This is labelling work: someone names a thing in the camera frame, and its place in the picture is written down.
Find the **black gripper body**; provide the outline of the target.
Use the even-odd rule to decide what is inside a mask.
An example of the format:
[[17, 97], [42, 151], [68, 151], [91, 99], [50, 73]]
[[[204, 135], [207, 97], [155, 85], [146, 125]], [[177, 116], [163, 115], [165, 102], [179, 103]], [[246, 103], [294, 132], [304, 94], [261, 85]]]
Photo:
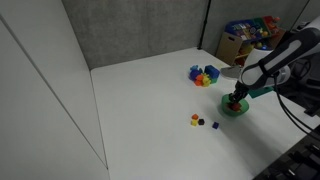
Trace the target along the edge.
[[235, 85], [235, 91], [233, 93], [233, 97], [235, 100], [244, 99], [248, 94], [249, 88], [243, 85], [240, 82], [237, 82]]

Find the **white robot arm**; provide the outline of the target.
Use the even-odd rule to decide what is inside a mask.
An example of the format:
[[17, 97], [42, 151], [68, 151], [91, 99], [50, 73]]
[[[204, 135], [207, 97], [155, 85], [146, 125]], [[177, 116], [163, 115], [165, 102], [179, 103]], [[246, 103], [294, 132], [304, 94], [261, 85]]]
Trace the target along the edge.
[[316, 17], [274, 50], [252, 50], [237, 77], [235, 91], [229, 94], [229, 100], [232, 104], [238, 103], [247, 96], [249, 90], [280, 83], [275, 77], [281, 69], [319, 50], [320, 17]]

